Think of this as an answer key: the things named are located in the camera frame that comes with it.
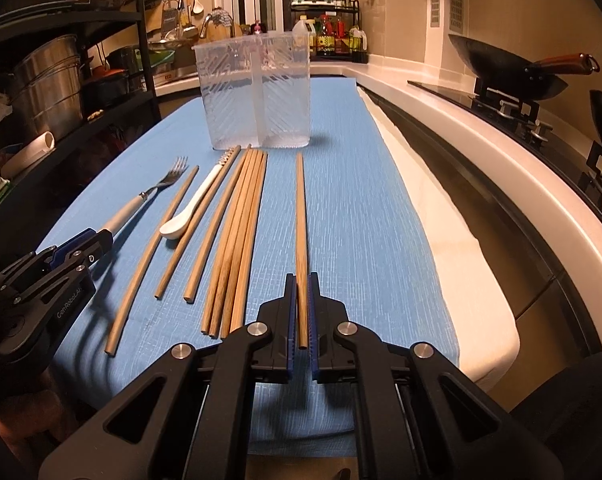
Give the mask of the white cloth under mat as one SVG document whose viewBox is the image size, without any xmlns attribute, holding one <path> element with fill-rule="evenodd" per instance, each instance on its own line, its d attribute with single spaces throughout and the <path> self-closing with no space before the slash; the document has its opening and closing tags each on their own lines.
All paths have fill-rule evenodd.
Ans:
<svg viewBox="0 0 602 480">
<path fill-rule="evenodd" d="M 359 97 L 392 156 L 432 252 L 459 347 L 459 368 L 490 391 L 514 364 L 520 337 L 514 315 L 479 240 L 390 118 L 363 89 Z"/>
</svg>

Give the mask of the white ceramic spoon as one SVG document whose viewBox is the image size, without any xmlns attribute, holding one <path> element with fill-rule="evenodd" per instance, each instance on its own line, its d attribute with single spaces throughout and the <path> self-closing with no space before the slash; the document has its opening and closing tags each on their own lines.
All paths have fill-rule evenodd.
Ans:
<svg viewBox="0 0 602 480">
<path fill-rule="evenodd" d="M 172 219 L 160 226 L 159 234 L 162 237 L 166 238 L 167 240 L 177 240 L 185 233 L 190 219 L 193 217 L 195 209 L 203 199 L 203 196 L 205 196 L 205 193 L 208 192 L 217 175 L 220 174 L 223 166 L 223 162 L 217 162 L 210 170 L 209 174 L 207 174 L 205 180 L 203 180 L 201 185 L 198 186 L 197 191 L 190 199 L 188 204 L 183 208 L 183 210 L 178 214 L 175 214 Z"/>
</svg>

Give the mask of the stainless steel stock pot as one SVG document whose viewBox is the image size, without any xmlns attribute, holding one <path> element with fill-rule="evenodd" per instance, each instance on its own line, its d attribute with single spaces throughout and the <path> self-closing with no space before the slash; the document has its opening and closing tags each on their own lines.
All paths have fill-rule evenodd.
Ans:
<svg viewBox="0 0 602 480">
<path fill-rule="evenodd" d="M 81 125 L 80 65 L 76 36 L 64 35 L 38 47 L 15 67 L 8 96 L 27 142 L 45 131 L 59 140 Z"/>
</svg>

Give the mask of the yellow label oil jug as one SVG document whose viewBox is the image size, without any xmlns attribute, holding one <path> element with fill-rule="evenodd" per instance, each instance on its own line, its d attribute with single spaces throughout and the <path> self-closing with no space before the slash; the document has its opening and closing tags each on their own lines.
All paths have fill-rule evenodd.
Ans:
<svg viewBox="0 0 602 480">
<path fill-rule="evenodd" d="M 308 18 L 305 14 L 299 17 L 299 20 L 295 22 L 295 26 L 292 29 L 295 41 L 298 44 L 305 42 L 309 48 L 310 58 L 316 56 L 316 29 L 314 21 Z"/>
</svg>

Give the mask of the blue table mat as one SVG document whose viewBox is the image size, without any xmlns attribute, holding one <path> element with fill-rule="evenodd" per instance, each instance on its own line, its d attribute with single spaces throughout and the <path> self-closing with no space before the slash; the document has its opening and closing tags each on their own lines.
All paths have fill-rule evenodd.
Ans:
<svg viewBox="0 0 602 480">
<path fill-rule="evenodd" d="M 257 316 L 263 302 L 281 296 L 286 276 L 295 270 L 295 181 L 303 178 L 310 268 L 323 295 L 341 301 L 352 321 L 386 342 L 409 347 L 427 341 L 457 361 L 457 337 L 425 231 L 353 79 L 312 80 L 311 140 L 303 150 L 302 166 L 295 164 L 295 156 L 292 150 L 273 150 L 267 156 L 248 320 Z M 197 99 L 111 162 L 48 232 L 44 245 L 58 245 L 85 228 L 100 228 L 180 157 L 202 174 L 219 158 Z M 173 197 L 173 190 L 155 197 L 119 233 L 111 252 L 94 264 L 96 294 L 55 354 L 55 370 L 94 408 L 105 405 L 172 344 L 210 344 L 200 330 L 202 301 L 187 304 L 183 298 L 205 235 L 198 228 L 161 298 L 155 297 L 155 289 L 173 246 L 158 247 L 116 355 L 105 352 L 126 287 Z"/>
</svg>

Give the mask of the white paper roll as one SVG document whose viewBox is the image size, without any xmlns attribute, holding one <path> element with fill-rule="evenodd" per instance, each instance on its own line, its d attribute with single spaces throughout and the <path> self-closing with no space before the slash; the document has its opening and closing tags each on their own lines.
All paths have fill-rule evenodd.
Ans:
<svg viewBox="0 0 602 480">
<path fill-rule="evenodd" d="M 12 180 L 24 170 L 48 155 L 55 147 L 55 137 L 51 131 L 45 131 L 10 158 L 0 170 L 4 179 Z"/>
</svg>

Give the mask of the clear plastic utensil holder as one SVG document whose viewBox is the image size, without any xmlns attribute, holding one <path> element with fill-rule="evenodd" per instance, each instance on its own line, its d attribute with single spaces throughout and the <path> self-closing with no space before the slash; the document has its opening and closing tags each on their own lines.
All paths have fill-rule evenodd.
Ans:
<svg viewBox="0 0 602 480">
<path fill-rule="evenodd" d="M 309 48 L 292 32 L 213 41 L 195 56 L 213 148 L 310 143 Z"/>
</svg>

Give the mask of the black condiment rack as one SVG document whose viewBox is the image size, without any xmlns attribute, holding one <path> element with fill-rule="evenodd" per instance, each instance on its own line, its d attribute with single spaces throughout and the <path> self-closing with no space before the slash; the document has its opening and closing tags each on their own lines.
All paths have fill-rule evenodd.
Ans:
<svg viewBox="0 0 602 480">
<path fill-rule="evenodd" d="M 294 1 L 291 16 L 292 24 L 307 26 L 312 61 L 368 63 L 368 39 L 357 0 Z"/>
</svg>

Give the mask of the striped tip wooden chopstick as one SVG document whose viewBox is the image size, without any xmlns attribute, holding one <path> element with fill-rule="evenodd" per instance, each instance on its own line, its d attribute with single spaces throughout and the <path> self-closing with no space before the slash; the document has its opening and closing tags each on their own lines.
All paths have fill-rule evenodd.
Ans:
<svg viewBox="0 0 602 480">
<path fill-rule="evenodd" d="M 186 249 L 191 237 L 193 236 L 203 215 L 207 211 L 207 209 L 211 203 L 211 200 L 213 199 L 213 197 L 216 193 L 216 190 L 219 188 L 223 179 L 225 178 L 225 174 L 227 174 L 229 168 L 231 168 L 231 165 L 233 165 L 233 162 L 236 159 L 236 157 L 238 156 L 238 154 L 240 153 L 240 151 L 241 151 L 241 146 L 236 145 L 236 146 L 234 146 L 234 148 L 231 148 L 230 150 L 226 151 L 224 153 L 224 155 L 221 157 L 221 159 L 219 160 L 219 162 L 223 162 L 224 166 L 223 166 L 220 174 L 217 175 L 217 177 L 211 184 L 208 192 L 205 193 L 205 196 L 203 196 L 203 199 L 201 200 L 201 202 L 195 209 L 193 217 L 191 217 L 189 225 L 187 226 L 185 233 L 176 240 L 177 244 L 175 246 L 173 255 L 170 258 L 169 262 L 167 263 L 167 269 L 165 269 L 165 271 L 163 272 L 163 274 L 160 278 L 160 281 L 157 285 L 157 288 L 155 290 L 155 293 L 153 294 L 153 296 L 155 296 L 156 299 L 161 299 L 163 297 L 164 292 L 167 289 L 167 285 L 169 285 L 172 275 L 173 275 L 177 265 L 179 264 L 179 260 L 181 260 L 182 255 L 184 254 L 185 249 Z"/>
</svg>

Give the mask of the black kitchen shelf rack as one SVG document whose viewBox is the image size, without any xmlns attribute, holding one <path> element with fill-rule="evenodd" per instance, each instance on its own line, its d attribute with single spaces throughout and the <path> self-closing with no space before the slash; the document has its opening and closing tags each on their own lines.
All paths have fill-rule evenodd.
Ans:
<svg viewBox="0 0 602 480">
<path fill-rule="evenodd" d="M 135 28 L 145 87 L 129 75 L 92 67 L 88 53 Z M 145 26 L 145 0 L 123 8 L 83 3 L 39 4 L 0 21 L 0 89 L 15 109 L 0 125 L 0 145 L 26 148 L 43 133 L 54 146 L 10 178 L 0 197 L 0 247 L 38 244 L 54 224 L 57 198 L 74 186 L 77 152 L 134 110 L 145 126 L 159 120 Z"/>
</svg>

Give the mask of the wooden chopstick bundle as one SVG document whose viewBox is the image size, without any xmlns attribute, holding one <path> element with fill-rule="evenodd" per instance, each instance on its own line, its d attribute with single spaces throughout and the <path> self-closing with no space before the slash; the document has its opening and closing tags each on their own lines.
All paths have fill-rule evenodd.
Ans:
<svg viewBox="0 0 602 480">
<path fill-rule="evenodd" d="M 243 243 L 243 253 L 241 254 L 238 283 L 236 286 L 236 294 L 231 310 L 231 331 L 238 330 L 245 322 L 245 310 L 247 303 L 249 276 L 253 254 L 253 244 L 255 231 L 257 231 L 258 217 L 263 181 L 265 177 L 267 154 L 263 152 L 259 163 L 257 181 L 255 181 L 255 189 L 250 206 L 250 214 L 248 219 L 247 232 L 245 243 Z"/>
<path fill-rule="evenodd" d="M 241 217 L 243 217 L 243 210 L 246 206 L 246 201 L 253 179 L 253 173 L 255 168 L 258 166 L 259 159 L 260 152 L 258 150 L 251 150 L 247 160 L 246 171 L 243 175 L 243 181 L 241 181 L 241 187 L 238 189 L 237 200 L 235 200 L 233 213 L 231 214 L 231 218 L 229 218 L 229 221 L 231 221 L 229 224 L 229 231 L 222 240 L 224 243 L 223 259 L 213 297 L 213 310 L 209 326 L 209 335 L 213 338 L 219 336 L 220 333 L 220 326 L 224 314 L 224 304 L 229 285 L 229 277 L 231 276 L 231 269 L 233 269 L 235 252 L 237 252 L 236 245 L 241 226 Z"/>
<path fill-rule="evenodd" d="M 228 284 L 226 289 L 226 295 L 224 298 L 224 309 L 221 325 L 222 338 L 225 338 L 231 331 L 231 316 L 233 315 L 234 301 L 237 295 L 240 263 L 241 258 L 243 258 L 243 248 L 245 248 L 248 224 L 251 215 L 254 194 L 255 191 L 257 191 L 257 181 L 262 166 L 262 159 L 263 152 L 256 151 L 253 169 L 248 181 L 248 190 L 246 193 L 246 198 L 243 201 L 243 209 L 241 210 L 239 225 L 237 228 L 235 243 L 233 246 L 233 259 L 231 259 L 231 270 L 229 270 Z"/>
<path fill-rule="evenodd" d="M 219 335 L 219 328 L 223 313 L 223 302 L 226 296 L 231 258 L 233 258 L 235 238 L 237 236 L 238 222 L 240 220 L 243 204 L 246 200 L 247 186 L 249 185 L 254 165 L 259 156 L 258 150 L 249 150 L 241 167 L 237 183 L 234 185 L 231 201 L 227 207 L 226 220 L 212 269 L 212 278 L 205 300 L 205 310 L 201 320 L 201 331 L 210 337 Z"/>
</svg>

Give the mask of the white handled metal fork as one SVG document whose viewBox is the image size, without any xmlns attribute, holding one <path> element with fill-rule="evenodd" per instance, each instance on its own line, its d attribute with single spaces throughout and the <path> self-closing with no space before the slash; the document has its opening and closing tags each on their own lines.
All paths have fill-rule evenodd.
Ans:
<svg viewBox="0 0 602 480">
<path fill-rule="evenodd" d="M 179 180 L 187 167 L 187 158 L 178 157 L 175 160 L 172 168 L 158 183 L 151 188 L 147 188 L 146 191 L 135 195 L 132 200 L 129 200 L 116 214 L 114 214 L 108 221 L 105 222 L 105 224 L 102 226 L 102 229 L 108 231 L 112 236 L 116 236 L 126 222 L 128 222 L 134 216 L 134 214 L 141 209 L 141 206 L 147 202 L 153 192 L 160 192 L 164 188 L 171 186 L 173 183 Z"/>
</svg>

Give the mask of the black gas stove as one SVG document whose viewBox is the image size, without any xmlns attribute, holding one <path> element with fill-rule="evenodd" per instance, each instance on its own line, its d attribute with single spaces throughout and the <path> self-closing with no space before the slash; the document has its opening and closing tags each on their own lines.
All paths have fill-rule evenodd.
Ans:
<svg viewBox="0 0 602 480">
<path fill-rule="evenodd" d="M 602 214 L 602 145 L 588 140 L 536 102 L 487 89 L 465 91 L 412 80 L 414 87 L 468 110 L 524 146 Z"/>
</svg>

